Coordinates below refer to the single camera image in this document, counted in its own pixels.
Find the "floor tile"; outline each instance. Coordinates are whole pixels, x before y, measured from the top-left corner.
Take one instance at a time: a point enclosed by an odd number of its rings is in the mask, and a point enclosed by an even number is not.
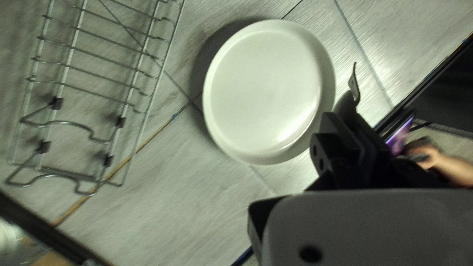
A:
[[[299,0],[187,1],[166,71],[193,98],[202,90],[206,67],[226,39],[251,22],[283,17],[298,2]]]
[[[386,97],[332,0],[305,0],[285,19],[307,27],[325,46],[333,62],[337,99],[348,89],[353,62],[357,62],[358,112],[371,126],[389,112]],[[318,177],[308,151],[279,165],[255,168],[281,194],[301,192]]]
[[[273,194],[201,132],[188,107],[138,153],[126,186],[102,187],[59,228],[116,265],[230,265],[246,208]]]
[[[473,2],[337,0],[392,101],[473,31]]]

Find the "purple screen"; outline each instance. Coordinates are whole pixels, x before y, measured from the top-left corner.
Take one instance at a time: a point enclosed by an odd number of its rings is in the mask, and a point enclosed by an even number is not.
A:
[[[414,117],[409,118],[406,123],[404,123],[401,128],[399,128],[387,141],[386,144],[391,149],[391,153],[394,156],[399,155],[403,149],[404,144],[407,139],[407,133],[412,126]]]

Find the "dish rack wire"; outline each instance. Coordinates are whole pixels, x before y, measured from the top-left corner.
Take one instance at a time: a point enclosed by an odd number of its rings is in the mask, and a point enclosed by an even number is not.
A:
[[[43,15],[44,23],[41,33],[37,37],[39,42],[36,54],[32,58],[33,66],[31,74],[27,78],[28,85],[21,108],[21,118],[14,134],[12,149],[10,152],[10,163],[16,165],[17,168],[6,178],[5,183],[12,186],[27,187],[43,178],[60,177],[69,179],[75,183],[75,193],[90,196],[95,194],[98,188],[103,184],[116,187],[123,186],[127,176],[129,175],[134,155],[139,147],[140,139],[151,112],[154,97],[156,96],[164,73],[165,62],[182,13],[184,0],[143,1],[148,6],[152,7],[150,8],[151,11],[134,7],[132,6],[133,2],[126,4],[124,3],[124,0],[71,1],[73,0],[50,0],[47,12]],[[138,24],[142,27],[139,28],[122,22],[122,20],[119,19],[119,16],[113,12],[112,8],[119,10],[121,14],[125,14],[124,17],[129,17],[133,14],[135,17],[134,21],[139,21],[140,23]],[[98,34],[90,29],[84,28],[87,19],[93,21],[96,29],[102,28],[101,23],[103,23],[104,26],[118,26],[122,31],[126,32],[124,35],[127,39],[116,40],[116,38]],[[65,40],[59,40],[61,38],[57,38],[58,35],[68,36],[62,38]],[[117,47],[117,49],[120,48],[127,51],[125,54],[129,54],[132,57],[132,60],[129,61],[132,63],[120,62],[110,56],[110,47],[108,47],[108,49],[102,48],[101,50],[95,49],[94,45],[90,45],[87,48],[80,47],[78,42],[81,38],[85,37],[90,38],[91,41],[98,41],[100,44],[105,44],[105,47],[107,47],[107,45],[112,45],[113,47]],[[43,52],[46,45],[55,45],[60,47],[63,51],[62,59],[60,59],[60,56],[57,56],[57,59],[45,59],[43,57]],[[111,64],[118,68],[126,69],[126,73],[129,77],[127,79],[128,81],[107,77],[98,71],[100,65],[95,65],[94,67],[87,69],[75,64],[77,61],[76,58],[80,59],[84,56],[90,56],[98,62],[104,62],[104,64]],[[158,67],[158,71],[154,71],[155,73],[146,71],[143,67],[143,62],[145,60],[147,62],[153,62],[153,64]],[[59,71],[56,72],[57,74],[54,78],[46,80],[40,79],[40,76],[42,76],[40,72],[43,71],[43,69],[48,68],[59,68]],[[123,89],[118,95],[110,96],[101,93],[100,87],[94,86],[93,89],[91,89],[87,86],[80,86],[80,82],[79,85],[77,82],[73,84],[68,82],[72,71],[74,73],[79,73],[80,75],[86,75],[91,79],[94,78],[95,80],[103,81],[104,84],[109,84],[108,87],[111,84],[113,88],[121,87]],[[138,81],[138,79],[142,78],[151,80],[154,85],[151,88],[142,87]],[[38,89],[38,86],[49,86],[52,95],[49,101],[44,102],[43,100],[43,103],[38,103],[37,99],[34,99],[33,92]],[[75,90],[79,93],[87,94],[87,97],[93,97],[97,100],[105,99],[117,104],[115,106],[118,107],[114,109],[115,111],[112,110],[112,112],[116,112],[118,115],[116,116],[116,120],[111,122],[111,129],[108,131],[111,132],[109,137],[99,137],[98,135],[102,134],[100,134],[97,129],[94,129],[86,123],[79,122],[80,114],[77,114],[77,119],[57,119],[58,113],[63,111],[63,103],[68,101],[67,96],[65,96],[66,90]],[[30,106],[32,103],[35,103],[35,106],[41,104],[43,106],[31,110]],[[133,119],[136,118],[139,121],[130,123],[130,113],[134,113],[135,115],[131,116],[133,116]],[[37,116],[42,117],[43,120],[40,122],[35,121],[34,117]],[[88,134],[87,140],[96,143],[103,151],[102,156],[99,158],[102,162],[87,167],[96,168],[93,174],[90,172],[84,173],[64,168],[45,166],[44,156],[45,154],[48,154],[48,152],[50,153],[50,147],[51,145],[54,145],[51,136],[54,129],[57,128],[57,125],[86,131]],[[107,174],[107,169],[112,165],[117,146],[120,145],[119,139],[121,131],[127,126],[134,126],[134,130],[137,131],[137,133],[129,156],[125,161],[121,162],[122,166],[124,165],[122,178],[116,182],[111,180],[111,174]],[[29,156],[23,156],[22,162],[17,162],[16,158],[20,154],[19,149],[21,143],[25,141],[22,134],[27,128],[34,128],[37,130],[35,141],[36,147],[32,152],[30,149]],[[67,147],[64,147],[64,149],[66,149],[64,151],[66,154],[68,152],[75,152],[68,151]],[[38,172],[38,175],[27,182],[16,181],[19,173],[25,168],[35,169],[35,171]],[[84,182],[91,185],[92,189],[81,189],[81,185]]]

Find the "screw hole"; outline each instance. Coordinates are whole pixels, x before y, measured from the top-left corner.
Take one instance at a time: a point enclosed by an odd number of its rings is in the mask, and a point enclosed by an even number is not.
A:
[[[324,160],[323,160],[323,159],[320,159],[320,161],[319,161],[319,167],[320,167],[320,170],[321,170],[321,171],[324,170]]]
[[[322,260],[322,252],[312,246],[306,246],[299,250],[299,257],[308,263],[317,263]]]

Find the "metal rod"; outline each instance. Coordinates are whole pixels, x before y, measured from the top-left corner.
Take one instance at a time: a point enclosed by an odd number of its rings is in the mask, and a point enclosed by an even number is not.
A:
[[[87,1],[88,0],[83,0],[82,1],[82,8],[83,9],[87,6]],[[81,11],[80,14],[79,14],[78,21],[77,21],[77,27],[76,27],[77,29],[74,31],[74,37],[72,38],[72,45],[71,46],[76,46],[77,37],[79,36],[79,28],[82,25],[82,20],[83,19],[84,19],[84,12]],[[73,54],[74,54],[74,49],[70,48],[69,52],[67,54],[66,65],[70,65],[70,62],[72,61]],[[69,73],[69,67],[66,66],[62,69],[61,83],[66,82],[68,73]],[[62,91],[63,90],[64,90],[64,85],[59,85],[59,87],[56,90],[55,96],[60,98],[62,96]],[[56,118],[57,111],[58,110],[54,110],[54,109],[51,110],[51,112],[49,114],[49,119],[48,119],[49,121],[52,121]],[[49,138],[51,137],[51,128],[48,127],[48,126],[45,127],[44,130],[42,130],[40,134],[42,136],[41,139],[44,139],[45,141],[48,141]],[[38,159],[36,160],[36,169],[41,168],[41,165],[43,164],[43,159],[44,159],[44,155],[40,154],[38,156]]]
[[[66,67],[66,68],[68,68],[68,69],[74,69],[74,70],[80,71],[80,72],[82,72],[82,73],[89,74],[89,75],[94,76],[94,77],[98,77],[98,78],[101,78],[101,79],[108,80],[108,81],[113,82],[113,83],[117,83],[117,84],[120,84],[120,85],[123,85],[123,86],[127,86],[127,87],[130,86],[130,84],[126,84],[126,83],[121,82],[121,81],[118,81],[118,80],[114,80],[114,79],[111,79],[111,78],[107,78],[107,77],[104,77],[104,76],[102,76],[102,75],[95,74],[95,73],[93,73],[93,72],[87,71],[87,70],[85,70],[85,69],[81,69],[81,68],[78,68],[78,67],[75,67],[75,66],[72,66],[72,65],[68,65],[68,64],[64,64],[64,63],[61,63],[61,62],[49,62],[49,61],[44,61],[44,60],[41,60],[41,59],[38,59],[38,58],[33,58],[33,60],[39,61],[40,63],[45,63],[45,64],[56,64],[56,65],[64,66],[64,67]],[[138,93],[140,93],[140,94],[143,95],[143,96],[147,96],[147,97],[150,96],[150,94],[146,94],[146,93],[142,92],[141,89],[138,88],[138,87],[133,87],[133,89],[137,90]]]
[[[158,13],[158,9],[159,9],[159,1],[156,1],[156,5],[154,7],[154,11],[153,11],[153,16],[156,16],[156,14]],[[141,64],[143,63],[143,58],[144,58],[144,53],[146,52],[146,47],[148,47],[148,43],[149,43],[149,35],[151,34],[151,32],[153,31],[153,26],[154,26],[154,22],[155,20],[154,19],[150,19],[150,22],[149,22],[149,25],[148,25],[148,31],[147,31],[147,34],[146,34],[146,38],[143,42],[143,46],[141,48],[141,53],[140,53],[140,57],[138,58],[138,62],[136,63],[136,67],[135,69],[139,69],[141,67]],[[126,102],[129,102],[131,100],[131,96],[133,94],[133,90],[135,89],[134,88],[134,85],[136,84],[136,81],[138,80],[138,74],[139,72],[138,71],[135,71],[134,74],[133,74],[133,78],[131,80],[131,84],[130,84],[130,87],[128,88],[128,94],[126,96]],[[124,117],[126,115],[126,111],[128,110],[128,104],[125,104],[123,105],[123,108],[122,108],[122,112],[120,114],[120,117]],[[117,129],[117,134],[115,134],[114,136],[114,139],[118,139],[118,134],[120,132],[121,128],[118,128]],[[110,148],[110,154],[113,155],[114,152],[115,152],[115,147],[116,145],[112,145],[111,148]]]
[[[102,95],[102,94],[99,94],[99,93],[96,93],[96,92],[93,92],[93,91],[90,91],[90,90],[87,90],[87,89],[79,88],[79,87],[76,87],[76,86],[73,86],[73,85],[70,85],[70,84],[67,84],[67,83],[60,83],[59,81],[55,81],[55,80],[46,80],[46,81],[34,80],[32,82],[39,83],[39,84],[42,84],[42,83],[56,83],[56,84],[64,85],[64,86],[66,86],[68,88],[71,88],[71,89],[83,91],[83,92],[90,93],[90,94],[93,94],[93,95],[96,95],[96,96],[99,96],[99,97],[103,97],[103,98],[106,98],[106,99],[109,99],[109,100],[112,100],[112,101],[115,101],[115,102],[118,102],[118,103],[128,104],[130,106],[135,107],[135,104],[132,104],[132,103],[129,103],[129,102],[127,103],[125,101],[118,100],[118,99],[115,99],[115,98],[112,98],[112,97],[109,97],[109,96],[105,96],[105,95]],[[144,114],[144,112],[139,111],[136,108],[133,108],[133,111],[135,113],[138,113],[138,114]]]
[[[93,37],[97,37],[97,38],[99,38],[99,39],[101,39],[101,40],[104,40],[104,41],[108,41],[108,42],[110,42],[110,43],[113,43],[113,44],[116,44],[116,45],[121,46],[121,47],[123,47],[123,48],[126,48],[126,49],[128,49],[128,50],[130,50],[130,51],[133,51],[133,52],[136,52],[136,53],[140,53],[139,50],[136,50],[136,49],[134,49],[134,48],[131,48],[131,47],[126,46],[126,45],[124,45],[124,44],[121,44],[121,43],[119,43],[119,42],[110,40],[110,39],[105,38],[105,37],[103,37],[103,36],[97,35],[97,34],[95,34],[95,33],[92,33],[92,32],[90,32],[90,31],[88,31],[88,30],[84,30],[84,29],[81,29],[81,28],[79,28],[79,27],[75,27],[75,26],[69,25],[69,24],[67,24],[66,22],[62,22],[62,21],[60,21],[60,20],[57,20],[57,19],[52,18],[52,17],[49,17],[49,16],[43,16],[43,17],[45,17],[45,18],[47,18],[47,19],[49,19],[49,20],[51,20],[51,21],[57,22],[57,23],[59,23],[59,24],[65,25],[66,27],[72,28],[72,29],[74,29],[74,30],[76,30],[76,31],[83,32],[83,33],[85,33],[85,34],[88,34],[88,35],[93,36]],[[149,56],[149,57],[152,57],[152,58],[154,58],[154,59],[156,59],[156,60],[163,61],[163,59],[161,59],[161,58],[159,58],[159,57],[156,57],[156,56],[153,56],[153,55],[151,55],[151,54],[149,54],[149,53],[146,53],[146,55]]]
[[[36,128],[48,128],[50,125],[53,125],[53,124],[70,125],[70,126],[78,127],[78,128],[81,128],[83,130],[88,131],[89,132],[88,138],[93,142],[97,142],[97,143],[100,143],[100,144],[110,143],[110,140],[103,140],[103,139],[99,139],[99,138],[94,137],[95,131],[92,128],[90,128],[90,127],[88,127],[84,124],[81,124],[81,123],[65,121],[65,120],[51,120],[51,121],[48,121],[46,123],[35,123],[35,122],[28,121],[26,119],[22,119],[21,122],[24,123],[24,124],[27,124],[29,126],[36,127]]]
[[[112,60],[112,59],[110,59],[110,58],[103,57],[103,56],[98,55],[98,54],[95,54],[95,53],[91,53],[91,52],[86,51],[86,50],[84,50],[84,49],[80,49],[80,48],[78,48],[78,47],[76,47],[76,46],[71,46],[71,45],[69,45],[69,44],[63,44],[63,43],[61,43],[61,42],[56,42],[56,41],[50,40],[50,39],[48,39],[48,38],[46,38],[46,37],[44,37],[44,36],[38,36],[38,39],[44,40],[44,41],[49,42],[49,43],[52,43],[52,44],[57,44],[57,45],[61,45],[61,46],[67,47],[67,48],[71,48],[71,49],[74,49],[74,50],[76,50],[76,51],[79,51],[79,52],[82,52],[82,53],[85,53],[85,54],[94,56],[94,57],[96,57],[96,58],[105,60],[105,61],[110,62],[110,63],[114,63],[114,64],[117,64],[117,65],[126,67],[126,68],[131,69],[131,70],[139,71],[139,72],[142,73],[144,76],[147,76],[147,77],[152,78],[152,79],[155,79],[155,80],[158,78],[158,77],[155,77],[155,76],[152,76],[152,75],[146,73],[146,72],[143,71],[143,70],[135,69],[135,68],[133,68],[133,67],[131,67],[131,66],[129,66],[129,65],[126,65],[126,64],[117,62],[117,61],[115,61],[115,60]]]
[[[127,28],[127,29],[129,29],[129,30],[131,30],[131,31],[134,31],[134,32],[136,32],[136,33],[139,33],[139,34],[141,34],[141,35],[145,35],[145,36],[146,36],[146,33],[142,32],[142,31],[140,31],[140,30],[137,30],[137,29],[135,29],[135,28],[133,28],[133,27],[127,26],[127,25],[125,25],[125,24],[123,24],[123,23],[121,23],[121,22],[117,22],[117,21],[114,21],[114,20],[112,20],[112,19],[106,18],[106,17],[101,16],[101,15],[99,15],[99,14],[97,14],[97,13],[94,13],[94,12],[92,12],[92,11],[90,11],[90,10],[82,9],[81,7],[78,7],[78,6],[76,6],[76,5],[73,5],[73,4],[69,3],[69,2],[67,2],[66,0],[61,0],[61,1],[65,2],[65,3],[69,4],[69,5],[71,5],[71,6],[72,6],[73,8],[75,8],[75,9],[84,11],[84,12],[86,12],[86,13],[92,15],[92,16],[95,16],[95,17],[104,19],[104,20],[106,20],[106,21],[108,21],[108,22],[117,24],[117,25],[122,26],[122,27],[125,27],[125,28]],[[161,41],[164,41],[164,42],[169,43],[169,40],[166,40],[166,39],[161,38],[161,37],[159,37],[159,36],[148,35],[148,37],[149,37],[149,38],[152,38],[152,39],[157,39],[157,40],[161,40]]]
[[[184,9],[184,4],[181,4],[181,8],[179,9],[179,14],[177,15],[178,18],[180,18],[181,16],[181,13],[182,13],[182,10]],[[178,23],[179,23],[179,19],[177,20],[177,23],[176,23],[176,26],[175,28],[173,29],[173,32],[171,34],[171,40],[174,38],[174,35],[176,33],[176,30],[177,30],[177,26],[178,26]],[[164,57],[164,62],[163,62],[163,65],[161,67],[161,72],[159,73],[159,76],[161,77],[162,74],[163,74],[163,71],[164,71],[164,67],[165,67],[165,64],[166,64],[166,59],[168,58],[169,56],[169,50],[171,49],[171,44],[167,47],[166,49],[166,55]],[[156,81],[156,84],[155,84],[155,87],[154,87],[154,90],[153,92],[151,93],[151,100],[149,101],[149,104],[148,104],[148,108],[147,110],[150,110],[151,107],[153,106],[153,103],[154,103],[154,99],[155,99],[155,96],[156,96],[156,92],[158,91],[158,87],[159,87],[159,84],[161,82],[161,79],[158,79]],[[144,132],[144,129],[145,129],[145,126],[146,126],[146,122],[148,121],[148,118],[149,118],[149,113],[150,112],[147,112],[145,114],[145,117],[141,123],[141,127],[140,127],[140,133],[138,135],[138,138],[136,139],[135,141],[135,145],[133,147],[133,150],[132,150],[132,153],[131,153],[131,158],[130,158],[130,162],[128,163],[126,169],[125,169],[125,172],[123,174],[123,177],[122,177],[122,180],[120,182],[120,185],[119,186],[123,186],[125,184],[125,179],[126,177],[128,176],[129,172],[130,172],[130,169],[133,165],[133,158],[135,157],[136,153],[134,151],[137,150],[138,146],[140,145],[140,142],[141,142],[141,138],[143,136],[143,132]]]
[[[52,14],[53,7],[54,7],[54,0],[50,0],[48,4],[47,13],[46,13],[48,16]],[[43,28],[41,29],[41,35],[46,34],[46,32],[48,31],[48,26],[49,26],[49,20],[44,19]],[[36,49],[36,56],[38,57],[41,56],[41,53],[43,52],[43,46],[44,46],[44,41],[40,40],[38,43],[38,47]],[[30,77],[32,80],[34,80],[36,77],[36,73],[38,72],[38,67],[39,67],[39,62],[33,62],[33,67],[30,73]],[[35,86],[34,82],[30,81],[28,83],[28,86],[26,88],[25,98],[23,100],[23,104],[21,107],[20,119],[21,117],[24,117],[28,112],[29,102],[31,100],[31,94],[32,94],[34,86]],[[10,150],[10,156],[11,156],[9,158],[10,163],[15,163],[15,157],[16,157],[18,146],[20,144],[20,133],[22,131],[22,128],[23,128],[23,125],[21,123],[19,123],[18,126],[16,127],[13,145],[11,146],[11,150]]]
[[[122,6],[122,7],[126,7],[126,8],[128,8],[128,9],[131,9],[131,10],[133,10],[133,11],[135,11],[135,12],[137,12],[137,13],[140,13],[140,14],[146,16],[146,17],[149,17],[149,18],[151,18],[151,19],[153,19],[153,20],[157,20],[157,21],[167,20],[167,21],[171,22],[173,25],[176,24],[176,22],[174,22],[174,21],[172,21],[172,20],[170,20],[170,19],[157,18],[157,17],[156,17],[156,13],[153,13],[153,15],[150,15],[150,14],[148,14],[148,13],[146,13],[146,12],[143,12],[143,11],[138,10],[138,9],[134,9],[134,8],[132,8],[132,7],[130,7],[130,6],[127,6],[127,5],[123,4],[123,3],[120,3],[119,1],[116,1],[116,0],[109,0],[109,1],[110,1],[110,2],[113,2],[113,3],[115,3],[115,4],[118,4],[118,5]]]

